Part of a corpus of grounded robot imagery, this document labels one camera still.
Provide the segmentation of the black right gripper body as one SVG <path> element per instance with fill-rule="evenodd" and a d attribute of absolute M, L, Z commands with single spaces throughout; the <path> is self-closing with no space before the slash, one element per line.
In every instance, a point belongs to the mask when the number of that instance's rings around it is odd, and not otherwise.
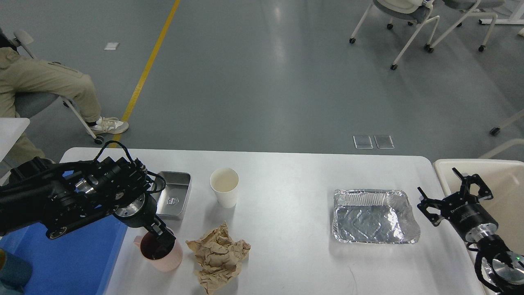
<path fill-rule="evenodd" d="M 464 242 L 478 242 L 494 235 L 498 222 L 481 206 L 476 196 L 454 193 L 444 198 L 444 218 Z"/>

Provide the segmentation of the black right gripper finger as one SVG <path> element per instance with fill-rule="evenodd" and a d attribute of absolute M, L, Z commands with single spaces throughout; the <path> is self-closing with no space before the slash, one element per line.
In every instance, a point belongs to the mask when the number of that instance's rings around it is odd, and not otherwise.
<path fill-rule="evenodd" d="M 425 215 L 425 217 L 427 217 L 427 219 L 434 227 L 439 226 L 442 220 L 449 220 L 447 216 L 443 216 L 441 213 L 430 213 L 428 211 L 428 208 L 433 208 L 441 211 L 442 207 L 444 207 L 444 199 L 430 199 L 421 187 L 417 187 L 417 190 L 421 194 L 420 203 L 417 205 L 417 208 L 419 209 L 419 211 L 421 211 L 421 213 L 423 213 L 423 215 Z"/>
<path fill-rule="evenodd" d="M 492 191 L 483 181 L 479 174 L 463 175 L 455 167 L 452 168 L 455 175 L 461 180 L 460 190 L 457 192 L 458 199 L 464 202 L 480 202 L 481 200 L 492 200 Z M 478 192 L 474 195 L 470 187 L 476 185 Z"/>

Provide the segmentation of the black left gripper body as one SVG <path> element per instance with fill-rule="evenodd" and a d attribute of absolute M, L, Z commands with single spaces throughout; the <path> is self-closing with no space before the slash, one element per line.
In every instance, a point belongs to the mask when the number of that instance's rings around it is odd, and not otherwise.
<path fill-rule="evenodd" d="M 156 200 L 150 194 L 144 193 L 127 207 L 116 209 L 114 217 L 131 228 L 150 228 L 161 225 L 156 210 Z"/>

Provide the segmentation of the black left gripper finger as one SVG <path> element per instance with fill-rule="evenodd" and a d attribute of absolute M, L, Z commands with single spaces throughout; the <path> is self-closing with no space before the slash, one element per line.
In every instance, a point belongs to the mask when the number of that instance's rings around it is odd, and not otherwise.
<path fill-rule="evenodd" d="M 153 245 L 156 248 L 161 248 L 170 251 L 176 242 L 176 237 L 173 233 L 173 231 L 166 227 L 165 229 L 161 229 L 159 231 L 153 231 L 152 232 L 152 239 L 153 239 Z"/>
<path fill-rule="evenodd" d="M 151 233 L 155 239 L 159 240 L 165 232 L 165 223 L 163 221 L 153 221 L 149 225 L 144 225 L 143 228 L 145 228 L 148 233 Z"/>

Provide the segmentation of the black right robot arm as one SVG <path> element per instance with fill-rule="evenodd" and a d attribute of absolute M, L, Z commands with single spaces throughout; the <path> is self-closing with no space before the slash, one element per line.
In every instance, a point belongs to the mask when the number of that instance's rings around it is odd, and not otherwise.
<path fill-rule="evenodd" d="M 511 251 L 496 234 L 498 222 L 481 206 L 491 200 L 492 191 L 478 174 L 464 175 L 452 169 L 461 180 L 460 190 L 442 200 L 430 199 L 420 188 L 418 209 L 433 226 L 447 220 L 467 249 L 477 256 L 474 271 L 478 280 L 498 295 L 522 295 L 524 290 L 523 256 Z"/>

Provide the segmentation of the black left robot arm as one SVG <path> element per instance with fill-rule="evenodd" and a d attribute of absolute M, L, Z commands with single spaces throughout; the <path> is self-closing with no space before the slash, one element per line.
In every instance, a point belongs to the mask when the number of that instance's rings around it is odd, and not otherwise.
<path fill-rule="evenodd" d="M 0 227 L 5 236 L 41 223 L 48 239 L 56 239 L 107 216 L 131 228 L 145 228 L 161 246 L 169 248 L 175 235 L 156 215 L 154 178 L 126 146 L 120 159 L 55 163 L 35 157 L 11 169 L 8 184 L 0 189 Z"/>

